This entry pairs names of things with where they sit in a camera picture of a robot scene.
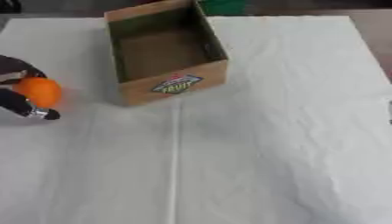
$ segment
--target robotic hand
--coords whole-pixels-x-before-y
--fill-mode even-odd
[[[20,59],[0,55],[0,107],[24,117],[59,119],[60,114],[56,110],[37,107],[24,95],[12,90],[12,85],[27,77],[46,78],[46,75]]]

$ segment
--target white paper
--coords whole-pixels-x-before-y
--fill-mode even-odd
[[[210,21],[227,84],[124,108],[103,19],[12,19],[0,54],[65,96],[0,111],[0,223],[390,224],[390,86],[349,18]]]

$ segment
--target dark background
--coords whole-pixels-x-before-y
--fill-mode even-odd
[[[24,12],[110,11],[148,0],[19,0]],[[391,7],[392,0],[246,0],[264,9],[363,9]]]

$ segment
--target green object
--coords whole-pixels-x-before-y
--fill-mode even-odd
[[[199,4],[208,16],[241,15],[246,0],[201,0]]]

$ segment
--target box label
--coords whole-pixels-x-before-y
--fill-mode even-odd
[[[173,75],[168,80],[160,83],[154,87],[152,92],[159,92],[163,94],[177,95],[186,91],[189,87],[202,81],[203,78],[196,77],[191,74],[186,75]]]

